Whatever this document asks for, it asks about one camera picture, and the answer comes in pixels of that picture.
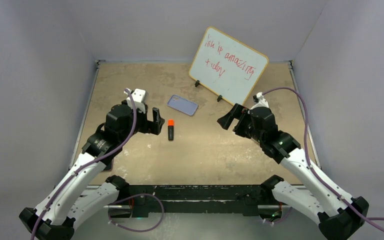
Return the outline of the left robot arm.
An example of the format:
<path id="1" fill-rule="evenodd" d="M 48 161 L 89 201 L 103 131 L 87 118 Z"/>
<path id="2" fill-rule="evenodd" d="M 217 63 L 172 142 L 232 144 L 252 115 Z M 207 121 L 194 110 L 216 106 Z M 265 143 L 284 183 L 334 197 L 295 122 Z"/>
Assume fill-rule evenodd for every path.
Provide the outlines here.
<path id="1" fill-rule="evenodd" d="M 147 113 L 148 106 L 139 100 L 124 100 L 111 108 L 51 193 L 35 207 L 26 207 L 19 214 L 32 240 L 70 240 L 85 220 L 106 205 L 129 202 L 133 210 L 134 199 L 140 197 L 151 197 L 162 204 L 152 194 L 132 194 L 131 185 L 118 175 L 108 177 L 95 191 L 81 197 L 90 181 L 112 164 L 134 134 L 161 133 L 165 120 L 160 110 L 152 108 L 152 120 L 148 120 Z"/>

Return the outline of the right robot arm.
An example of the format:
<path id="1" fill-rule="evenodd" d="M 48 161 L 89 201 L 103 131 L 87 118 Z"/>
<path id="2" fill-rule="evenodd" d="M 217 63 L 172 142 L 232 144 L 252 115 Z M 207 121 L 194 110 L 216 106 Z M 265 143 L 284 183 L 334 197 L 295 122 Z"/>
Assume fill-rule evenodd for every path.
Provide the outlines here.
<path id="1" fill-rule="evenodd" d="M 263 184 L 260 196 L 268 204 L 276 200 L 291 206 L 318 225 L 328 240 L 347 240 L 363 224 L 369 203 L 353 197 L 334 183 L 312 160 L 307 161 L 305 150 L 289 133 L 278 129 L 275 116 L 265 106 L 248 109 L 240 104 L 217 120 L 227 130 L 234 119 L 236 135 L 253 139 L 262 151 L 279 165 L 288 169 L 306 187 L 299 190 L 277 175 Z"/>

